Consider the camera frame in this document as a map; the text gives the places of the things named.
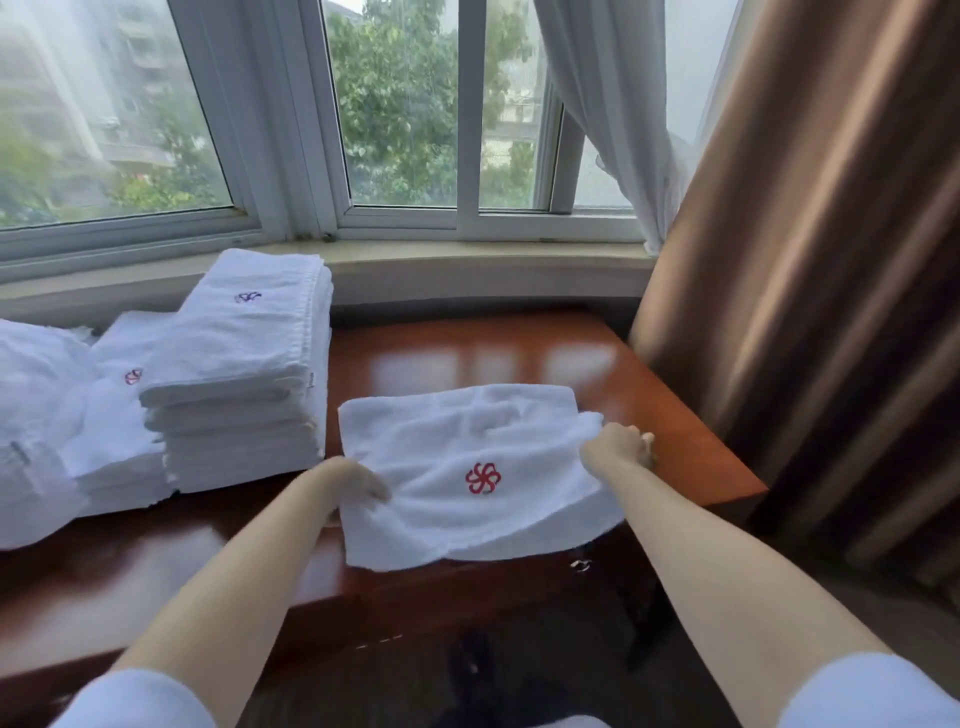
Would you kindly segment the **person's left hand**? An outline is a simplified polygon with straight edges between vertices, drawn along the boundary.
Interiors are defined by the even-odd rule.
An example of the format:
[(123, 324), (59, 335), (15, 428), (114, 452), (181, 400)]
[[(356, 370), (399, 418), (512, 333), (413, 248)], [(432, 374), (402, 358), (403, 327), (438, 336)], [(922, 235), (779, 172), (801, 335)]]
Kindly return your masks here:
[(354, 499), (353, 485), (359, 471), (370, 471), (354, 459), (337, 456), (326, 459), (304, 473), (304, 477), (317, 491), (321, 523), (326, 527), (339, 528), (339, 507), (343, 499)]

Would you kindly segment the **white window frame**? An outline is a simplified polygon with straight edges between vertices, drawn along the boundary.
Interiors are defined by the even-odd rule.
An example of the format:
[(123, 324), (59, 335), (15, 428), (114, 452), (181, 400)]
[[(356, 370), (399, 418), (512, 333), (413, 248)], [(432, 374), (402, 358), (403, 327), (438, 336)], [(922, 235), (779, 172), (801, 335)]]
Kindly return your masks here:
[(231, 248), (600, 244), (555, 10), (633, 0), (0, 0), (0, 285)]

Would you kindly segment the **white sheer curtain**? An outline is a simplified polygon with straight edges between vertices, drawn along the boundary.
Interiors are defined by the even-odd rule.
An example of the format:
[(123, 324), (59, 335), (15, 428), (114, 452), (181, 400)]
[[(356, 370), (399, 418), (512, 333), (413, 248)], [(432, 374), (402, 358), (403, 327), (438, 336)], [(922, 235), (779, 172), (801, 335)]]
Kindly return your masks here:
[(712, 132), (751, 0), (534, 0), (551, 81), (657, 256)]

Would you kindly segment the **wooden table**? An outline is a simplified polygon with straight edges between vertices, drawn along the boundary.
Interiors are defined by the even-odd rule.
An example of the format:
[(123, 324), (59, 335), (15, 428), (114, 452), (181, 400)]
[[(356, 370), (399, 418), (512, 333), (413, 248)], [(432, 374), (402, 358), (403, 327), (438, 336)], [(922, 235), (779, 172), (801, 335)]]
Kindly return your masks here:
[[(453, 442), (466, 417), (400, 424), (389, 406), (481, 386), (565, 388), (583, 418), (655, 435), (655, 471), (732, 521), (768, 492), (750, 468), (598, 316), (507, 314), (337, 330), (326, 453), (366, 462), (395, 491), (359, 492), (322, 528), (263, 672), (280, 679), (331, 654), (474, 625), (570, 589), (641, 591), (653, 571), (605, 488), (573, 503), (561, 465), (534, 476), (536, 444), (489, 432)], [(41, 728), (123, 650), (291, 475), (176, 494), (87, 516), (0, 554), (0, 728)]]

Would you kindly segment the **tall stack of folded towels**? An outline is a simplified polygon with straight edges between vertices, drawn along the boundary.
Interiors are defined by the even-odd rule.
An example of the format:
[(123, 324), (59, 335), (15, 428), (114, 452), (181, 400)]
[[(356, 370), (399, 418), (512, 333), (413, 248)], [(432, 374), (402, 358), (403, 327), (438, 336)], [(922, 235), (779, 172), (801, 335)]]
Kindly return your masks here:
[(226, 488), (321, 462), (332, 294), (318, 255), (218, 256), (138, 385), (174, 491)]

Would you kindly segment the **white towel with red flower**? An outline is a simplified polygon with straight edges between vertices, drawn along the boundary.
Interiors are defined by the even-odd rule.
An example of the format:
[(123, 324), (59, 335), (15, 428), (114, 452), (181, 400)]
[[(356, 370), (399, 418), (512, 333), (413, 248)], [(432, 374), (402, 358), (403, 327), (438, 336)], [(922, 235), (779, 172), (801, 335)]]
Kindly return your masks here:
[(338, 416), (343, 454), (391, 491), (389, 502), (342, 500), (349, 567), (391, 573), (569, 552), (624, 520), (580, 459), (604, 416), (581, 410), (568, 386), (368, 396)]

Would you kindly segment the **low stack of folded towels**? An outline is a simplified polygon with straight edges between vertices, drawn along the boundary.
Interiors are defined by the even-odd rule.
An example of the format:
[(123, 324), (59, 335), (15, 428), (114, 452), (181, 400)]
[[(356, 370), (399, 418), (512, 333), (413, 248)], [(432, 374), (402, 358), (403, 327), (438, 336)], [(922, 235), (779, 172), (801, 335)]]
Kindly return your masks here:
[(126, 311), (90, 347), (99, 371), (87, 389), (78, 435), (61, 450), (87, 503), (80, 518), (152, 507), (174, 489), (160, 436), (146, 427), (139, 383), (174, 313)]

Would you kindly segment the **pile of crumpled white towels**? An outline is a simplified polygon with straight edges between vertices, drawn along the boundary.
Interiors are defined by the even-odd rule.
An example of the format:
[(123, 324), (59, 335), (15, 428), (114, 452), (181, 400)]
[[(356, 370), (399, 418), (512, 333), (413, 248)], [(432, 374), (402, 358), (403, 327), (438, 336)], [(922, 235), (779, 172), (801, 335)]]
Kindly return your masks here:
[(75, 332), (0, 320), (0, 552), (35, 544), (89, 505), (62, 458), (99, 378)]

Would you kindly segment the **person's right forearm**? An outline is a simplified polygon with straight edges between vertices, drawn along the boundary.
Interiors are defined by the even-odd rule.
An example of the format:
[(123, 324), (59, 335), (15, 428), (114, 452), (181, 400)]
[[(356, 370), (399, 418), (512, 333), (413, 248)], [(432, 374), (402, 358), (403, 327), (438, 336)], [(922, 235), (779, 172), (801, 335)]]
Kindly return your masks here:
[(593, 465), (743, 728), (774, 728), (824, 666), (892, 650), (773, 548), (638, 464)]

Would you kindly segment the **person's left forearm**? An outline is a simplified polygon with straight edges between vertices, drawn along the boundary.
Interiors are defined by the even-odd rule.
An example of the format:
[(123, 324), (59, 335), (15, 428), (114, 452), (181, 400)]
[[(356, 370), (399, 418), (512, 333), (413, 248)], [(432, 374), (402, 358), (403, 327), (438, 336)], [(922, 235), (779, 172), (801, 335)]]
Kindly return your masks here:
[(219, 728), (234, 728), (337, 503), (335, 490), (327, 464), (294, 479), (194, 575), (112, 671), (171, 677)]

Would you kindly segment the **brown curtain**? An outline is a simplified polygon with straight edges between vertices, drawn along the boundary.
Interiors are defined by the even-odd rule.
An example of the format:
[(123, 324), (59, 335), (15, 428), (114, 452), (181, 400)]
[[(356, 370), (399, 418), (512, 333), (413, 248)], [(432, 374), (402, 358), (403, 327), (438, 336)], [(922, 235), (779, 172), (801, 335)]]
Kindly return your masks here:
[(760, 530), (960, 605), (960, 0), (743, 0), (630, 333)]

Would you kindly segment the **person's right hand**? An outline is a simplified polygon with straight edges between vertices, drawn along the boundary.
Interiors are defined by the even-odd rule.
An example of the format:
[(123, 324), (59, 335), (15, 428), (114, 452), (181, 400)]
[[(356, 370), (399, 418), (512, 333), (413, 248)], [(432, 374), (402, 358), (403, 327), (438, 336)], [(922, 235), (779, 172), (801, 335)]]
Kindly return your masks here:
[(582, 466), (597, 480), (613, 485), (625, 475), (645, 468), (634, 460), (635, 440), (629, 430), (639, 430), (635, 425), (626, 426), (608, 422), (592, 439), (580, 447)]

